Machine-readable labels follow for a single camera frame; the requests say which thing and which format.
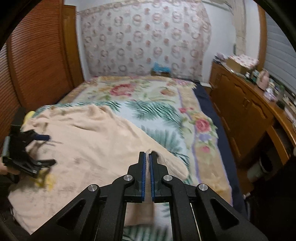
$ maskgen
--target cabinet door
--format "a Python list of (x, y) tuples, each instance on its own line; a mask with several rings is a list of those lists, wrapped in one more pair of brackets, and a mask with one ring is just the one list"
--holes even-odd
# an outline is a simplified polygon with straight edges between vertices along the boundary
[(233, 137), (241, 129), (241, 122), (245, 118), (246, 105), (248, 104), (248, 96), (251, 94), (244, 84), (237, 80), (231, 73), (229, 73), (232, 85), (229, 92), (229, 108), (228, 115), (225, 120), (228, 124), (229, 131)]
[(210, 85), (212, 86), (213, 89), (217, 87), (220, 77), (221, 77), (221, 68), (219, 67), (218, 64), (213, 63), (211, 76), (210, 76)]
[(223, 117), (227, 109), (229, 97), (228, 92), (231, 82), (229, 78), (223, 73), (217, 73), (216, 78), (219, 79), (215, 82), (216, 84), (213, 87), (211, 98), (218, 115)]
[(74, 88), (83, 81), (76, 34), (76, 7), (63, 5), (64, 40)]
[(239, 152), (239, 160), (243, 159), (260, 141), (268, 126), (272, 122), (273, 115), (259, 98), (250, 94), (248, 96), (246, 113), (239, 123), (238, 130), (231, 142), (235, 141)]

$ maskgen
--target white container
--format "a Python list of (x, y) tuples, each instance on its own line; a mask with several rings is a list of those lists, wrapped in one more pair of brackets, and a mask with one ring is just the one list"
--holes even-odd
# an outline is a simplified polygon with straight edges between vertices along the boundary
[(256, 162), (247, 172), (247, 177), (250, 180), (250, 182), (255, 182), (259, 178), (263, 177), (264, 175), (268, 174), (272, 170), (272, 164), (271, 161), (265, 160), (264, 163), (261, 161), (261, 157), (259, 158), (259, 161)]

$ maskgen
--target navy blue sheet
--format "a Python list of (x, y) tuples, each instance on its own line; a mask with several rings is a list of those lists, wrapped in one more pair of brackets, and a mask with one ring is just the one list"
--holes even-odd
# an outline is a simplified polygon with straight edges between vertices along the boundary
[(227, 177), (232, 188), (232, 200), (233, 207), (241, 213), (244, 217), (247, 216), (247, 212), (244, 205), (244, 200), (242, 197), (242, 192), (239, 187), (239, 180), (237, 177), (237, 171), (234, 163), (234, 158), (228, 143), (228, 139), (226, 137), (226, 133), (222, 126), (219, 116), (214, 110), (212, 102), (210, 100), (209, 95), (205, 91), (205, 89), (200, 85), (196, 84), (196, 89), (194, 89), (194, 93), (200, 103), (200, 108), (202, 112), (204, 112), (208, 117), (213, 120), (215, 124), (218, 134), (218, 148), (221, 153), (222, 161), (225, 166), (225, 170), (227, 173)]

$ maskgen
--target cabinet handle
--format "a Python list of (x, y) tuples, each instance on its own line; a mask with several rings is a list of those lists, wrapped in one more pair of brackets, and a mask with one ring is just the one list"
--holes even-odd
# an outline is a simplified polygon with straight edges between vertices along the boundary
[(217, 74), (215, 79), (215, 84), (217, 84), (217, 82), (219, 82), (220, 79), (221, 79), (221, 74)]
[(245, 102), (246, 102), (247, 98), (244, 97), (244, 101), (242, 102), (242, 106), (245, 107)]
[(248, 101), (248, 103), (246, 104), (245, 109), (247, 109), (247, 107), (248, 107), (248, 105), (249, 105), (249, 103), (250, 103), (249, 100), (247, 100), (247, 101)]

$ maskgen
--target shelf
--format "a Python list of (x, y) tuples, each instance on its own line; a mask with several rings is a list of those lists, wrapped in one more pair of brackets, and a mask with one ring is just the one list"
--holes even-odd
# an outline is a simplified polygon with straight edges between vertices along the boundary
[(267, 134), (271, 138), (271, 140), (272, 140), (272, 142), (273, 142), (273, 144), (280, 156), (281, 162), (283, 164), (285, 164), (289, 160), (290, 156), (286, 150), (287, 145), (285, 145), (286, 140), (284, 140), (283, 133), (281, 132), (280, 129), (275, 129), (273, 126), (270, 126), (267, 129)]

